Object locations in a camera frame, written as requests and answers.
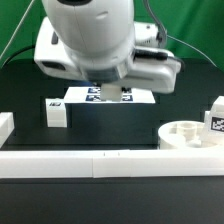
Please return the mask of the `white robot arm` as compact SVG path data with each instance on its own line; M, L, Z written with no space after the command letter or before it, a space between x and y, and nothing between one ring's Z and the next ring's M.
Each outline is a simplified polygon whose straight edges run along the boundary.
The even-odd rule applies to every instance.
M174 91L182 62L162 22L134 20L133 0L42 0L34 60L47 75L89 81L103 98L124 88Z

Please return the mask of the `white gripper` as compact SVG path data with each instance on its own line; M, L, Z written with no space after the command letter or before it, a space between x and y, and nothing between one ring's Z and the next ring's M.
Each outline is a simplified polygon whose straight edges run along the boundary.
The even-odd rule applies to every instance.
M40 33L54 31L82 79L102 86L174 91L182 63L163 49L139 46L133 22L116 24L108 18L43 20Z

